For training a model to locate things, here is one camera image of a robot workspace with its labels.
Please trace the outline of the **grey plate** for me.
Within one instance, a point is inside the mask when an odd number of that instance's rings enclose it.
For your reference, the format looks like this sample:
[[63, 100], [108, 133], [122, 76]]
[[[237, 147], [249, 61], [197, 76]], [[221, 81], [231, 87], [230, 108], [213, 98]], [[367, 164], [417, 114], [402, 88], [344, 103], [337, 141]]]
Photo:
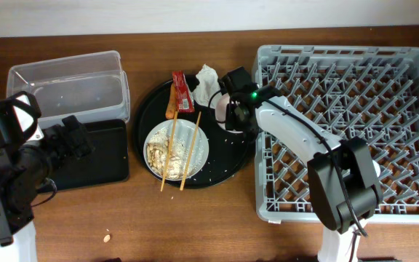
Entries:
[[[148, 136], [145, 139], [145, 143], [143, 145], [144, 160], [145, 160], [145, 144], [149, 141], [149, 139], [155, 132], [159, 131], [162, 128], [168, 128], [169, 129], [168, 134], [171, 135], [172, 122], [173, 122], [172, 120], [164, 121], [158, 124], [157, 126], [155, 126], [149, 132]], [[195, 128], [195, 124], [193, 122], [190, 122], [184, 119], [178, 119], [176, 123], [176, 127], [175, 127], [174, 138], [184, 140], [187, 146], [187, 149], [189, 149], [191, 146], [194, 128]], [[189, 166], [187, 179], [191, 178], [192, 176], [195, 176], [198, 172], [202, 171], [203, 166], [207, 163], [209, 152], [210, 152], [209, 139], [204, 134], [203, 130], [199, 128], [196, 135], [196, 141], [193, 148], [193, 154], [191, 157], [191, 163]]]

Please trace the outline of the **white tissue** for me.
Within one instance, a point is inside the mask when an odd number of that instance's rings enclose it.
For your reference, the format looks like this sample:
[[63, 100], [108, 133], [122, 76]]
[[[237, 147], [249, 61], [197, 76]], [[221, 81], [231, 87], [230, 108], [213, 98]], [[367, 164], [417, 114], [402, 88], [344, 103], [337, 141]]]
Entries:
[[206, 106], [210, 107], [211, 109], [215, 109], [221, 94], [216, 94], [210, 104], [208, 104], [208, 102], [210, 101], [210, 98], [220, 90], [218, 74], [216, 70], [204, 64], [196, 75], [196, 78], [198, 79], [199, 83], [197, 84], [195, 90], [192, 92], [194, 101], [200, 106]]

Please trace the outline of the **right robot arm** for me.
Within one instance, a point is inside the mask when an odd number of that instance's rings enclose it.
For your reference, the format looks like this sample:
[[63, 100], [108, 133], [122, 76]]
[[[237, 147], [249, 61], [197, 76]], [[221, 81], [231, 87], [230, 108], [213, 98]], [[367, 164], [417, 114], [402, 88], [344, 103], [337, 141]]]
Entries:
[[318, 261], [357, 261], [364, 227], [383, 200], [379, 164], [367, 142], [326, 131], [278, 89], [256, 83], [227, 89], [226, 121], [241, 132], [265, 131], [306, 165], [311, 206], [323, 225]]

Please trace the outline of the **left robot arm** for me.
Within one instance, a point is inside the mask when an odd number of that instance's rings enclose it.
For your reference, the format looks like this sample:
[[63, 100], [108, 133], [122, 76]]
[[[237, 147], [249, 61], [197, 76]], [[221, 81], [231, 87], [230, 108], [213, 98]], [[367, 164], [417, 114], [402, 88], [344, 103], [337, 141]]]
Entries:
[[74, 116], [46, 129], [34, 95], [18, 92], [0, 100], [0, 261], [36, 261], [34, 199], [67, 159], [90, 155], [86, 127]]

